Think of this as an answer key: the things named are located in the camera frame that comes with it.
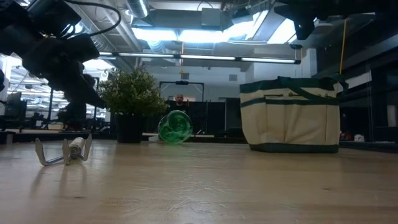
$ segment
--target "wooden table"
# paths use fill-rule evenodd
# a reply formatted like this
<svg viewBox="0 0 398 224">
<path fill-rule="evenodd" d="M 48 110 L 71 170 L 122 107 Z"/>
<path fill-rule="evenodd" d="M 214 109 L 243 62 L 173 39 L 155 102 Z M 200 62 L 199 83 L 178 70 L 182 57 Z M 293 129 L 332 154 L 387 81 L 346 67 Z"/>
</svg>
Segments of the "wooden table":
<svg viewBox="0 0 398 224">
<path fill-rule="evenodd" d="M 398 223 L 395 154 L 115 141 L 91 152 L 42 167 L 33 144 L 2 146 L 0 223 Z"/>
</svg>

